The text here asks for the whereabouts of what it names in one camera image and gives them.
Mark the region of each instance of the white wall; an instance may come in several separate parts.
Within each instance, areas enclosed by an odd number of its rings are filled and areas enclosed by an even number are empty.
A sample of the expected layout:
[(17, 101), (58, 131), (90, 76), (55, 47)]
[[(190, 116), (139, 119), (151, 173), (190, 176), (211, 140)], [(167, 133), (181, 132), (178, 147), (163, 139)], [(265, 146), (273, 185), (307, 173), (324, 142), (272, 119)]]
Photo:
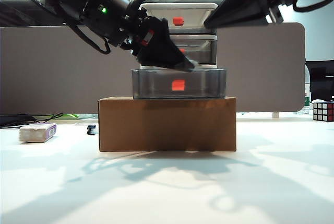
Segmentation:
[[(323, 0), (299, 0), (308, 6)], [(306, 60), (334, 60), (334, 2), (310, 13), (296, 13), (292, 6), (281, 7), (285, 22), (299, 22), (306, 30)]]

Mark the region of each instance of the robotic arm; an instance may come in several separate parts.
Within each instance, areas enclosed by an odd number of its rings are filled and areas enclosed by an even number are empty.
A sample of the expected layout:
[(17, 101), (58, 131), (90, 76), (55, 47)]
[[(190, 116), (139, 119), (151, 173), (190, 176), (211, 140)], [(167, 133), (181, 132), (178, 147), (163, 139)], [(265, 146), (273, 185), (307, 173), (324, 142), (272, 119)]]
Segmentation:
[[(145, 0), (44, 0), (49, 7), (83, 40), (99, 52), (108, 54), (112, 46), (132, 50), (142, 65), (179, 70), (194, 68), (193, 63), (174, 45), (169, 37), (168, 22), (147, 16), (140, 5)], [(297, 0), (225, 0), (205, 21), (207, 28), (265, 25), (270, 15), (275, 23), (283, 22), (280, 4), (293, 4), (297, 11), (318, 9), (332, 2), (325, 0), (310, 7), (298, 8)], [(105, 42), (100, 49), (76, 26), (86, 25)]]

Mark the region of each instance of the white tabletop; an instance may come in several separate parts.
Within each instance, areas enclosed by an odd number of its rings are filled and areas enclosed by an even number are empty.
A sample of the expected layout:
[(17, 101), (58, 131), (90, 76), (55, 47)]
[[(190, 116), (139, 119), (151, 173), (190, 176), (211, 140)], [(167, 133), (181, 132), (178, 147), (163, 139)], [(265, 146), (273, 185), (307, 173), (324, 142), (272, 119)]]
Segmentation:
[(215, 153), (101, 153), (92, 122), (57, 123), (42, 144), (0, 131), (2, 224), (334, 222), (333, 122), (239, 116)]

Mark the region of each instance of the gray partition panel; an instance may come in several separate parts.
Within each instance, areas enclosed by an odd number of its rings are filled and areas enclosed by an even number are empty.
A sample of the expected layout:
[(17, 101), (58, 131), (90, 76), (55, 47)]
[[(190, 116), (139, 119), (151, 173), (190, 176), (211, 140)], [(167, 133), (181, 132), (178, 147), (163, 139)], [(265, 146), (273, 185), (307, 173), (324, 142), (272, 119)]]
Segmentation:
[[(67, 27), (0, 30), (1, 114), (97, 113), (98, 99), (132, 95), (130, 70), (138, 64), (127, 51), (102, 55)], [(218, 64), (228, 69), (228, 95), (237, 97), (238, 111), (302, 107), (300, 24), (220, 29), (218, 37)]]
[(218, 30), (218, 65), (238, 112), (293, 112), (304, 104), (305, 29), (299, 23)]

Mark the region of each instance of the clear plastic drawer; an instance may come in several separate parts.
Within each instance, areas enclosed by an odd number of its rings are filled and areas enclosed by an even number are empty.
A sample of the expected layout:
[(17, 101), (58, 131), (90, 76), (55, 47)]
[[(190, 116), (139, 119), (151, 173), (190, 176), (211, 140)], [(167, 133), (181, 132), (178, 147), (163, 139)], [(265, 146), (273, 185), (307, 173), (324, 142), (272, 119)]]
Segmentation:
[(170, 69), (132, 71), (134, 99), (224, 98), (226, 70), (193, 69), (182, 72)]

